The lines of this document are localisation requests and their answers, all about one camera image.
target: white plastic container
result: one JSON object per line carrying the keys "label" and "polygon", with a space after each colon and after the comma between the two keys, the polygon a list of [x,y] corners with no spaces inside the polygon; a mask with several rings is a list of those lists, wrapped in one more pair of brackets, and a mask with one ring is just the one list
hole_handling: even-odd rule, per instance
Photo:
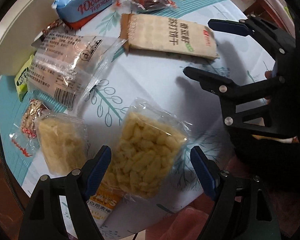
{"label": "white plastic container", "polygon": [[58,18],[54,0],[17,0],[0,22],[0,75],[15,76],[33,53],[31,43]]}

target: wooden floor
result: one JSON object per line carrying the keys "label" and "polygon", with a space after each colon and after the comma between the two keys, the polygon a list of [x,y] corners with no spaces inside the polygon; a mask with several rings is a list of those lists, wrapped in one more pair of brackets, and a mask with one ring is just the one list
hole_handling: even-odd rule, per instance
{"label": "wooden floor", "polygon": [[[18,182],[12,176],[11,172],[10,179],[23,205],[26,205],[29,201],[29,197],[22,190]],[[22,216],[23,214],[18,207],[6,182],[3,168],[0,162],[0,226],[11,240],[18,239]]]}

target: finger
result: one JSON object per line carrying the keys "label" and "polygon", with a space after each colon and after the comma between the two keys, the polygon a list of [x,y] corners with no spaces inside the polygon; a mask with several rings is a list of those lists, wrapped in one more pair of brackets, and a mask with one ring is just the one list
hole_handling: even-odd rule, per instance
{"label": "finger", "polygon": [[265,72],[265,77],[266,77],[266,79],[271,78],[271,73],[272,73],[272,71],[266,71],[266,72]]}

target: metal screw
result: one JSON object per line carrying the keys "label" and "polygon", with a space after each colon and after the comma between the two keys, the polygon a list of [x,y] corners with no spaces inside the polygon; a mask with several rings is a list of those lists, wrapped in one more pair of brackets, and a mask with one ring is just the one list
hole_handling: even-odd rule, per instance
{"label": "metal screw", "polygon": [[80,170],[79,169],[75,169],[75,170],[73,170],[72,172],[71,172],[71,174],[72,175],[74,175],[74,176],[77,176],[77,175],[79,175],[80,174]]}
{"label": "metal screw", "polygon": [[284,84],[286,80],[284,79],[283,76],[280,76],[280,77],[279,77],[279,81],[280,81],[280,83]]}
{"label": "metal screw", "polygon": [[253,177],[253,180],[254,180],[255,182],[260,182],[260,181],[261,181],[260,177],[257,176],[257,175]]}
{"label": "metal screw", "polygon": [[221,86],[219,87],[219,91],[220,91],[221,93],[225,93],[225,92],[227,92],[227,90],[228,90],[228,88],[227,88],[225,85],[221,85]]}
{"label": "metal screw", "polygon": [[221,174],[222,176],[224,176],[224,177],[228,177],[229,174],[230,174],[230,172],[227,171],[227,170],[222,170],[222,171],[220,171],[220,174]]}
{"label": "metal screw", "polygon": [[45,180],[47,180],[48,179],[48,175],[42,175],[41,177],[40,177],[40,180],[41,181],[45,181]]}
{"label": "metal screw", "polygon": [[233,124],[233,119],[231,118],[231,117],[226,117],[225,118],[225,124],[227,125],[227,126],[230,126],[230,125],[232,125]]}

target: black cable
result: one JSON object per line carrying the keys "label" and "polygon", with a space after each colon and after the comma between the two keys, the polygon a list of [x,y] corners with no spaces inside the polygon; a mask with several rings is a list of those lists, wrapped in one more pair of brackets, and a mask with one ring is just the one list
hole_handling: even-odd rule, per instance
{"label": "black cable", "polygon": [[134,235],[134,237],[133,237],[132,240],[136,240],[137,236],[138,236],[138,233],[136,233],[136,234]]}
{"label": "black cable", "polygon": [[16,202],[17,202],[20,210],[24,213],[25,212],[25,208],[24,208],[23,204],[21,203],[20,198],[18,197],[18,194],[16,193],[16,191],[15,191],[15,189],[14,189],[12,183],[11,183],[10,177],[8,175],[7,169],[9,167],[7,165],[6,158],[4,156],[1,135],[0,135],[0,160],[1,160],[1,163],[2,163],[3,173],[5,175],[5,178],[6,178],[6,181],[8,183],[8,186],[9,186],[9,188],[11,190],[11,193],[12,193],[14,199],[16,200]]}

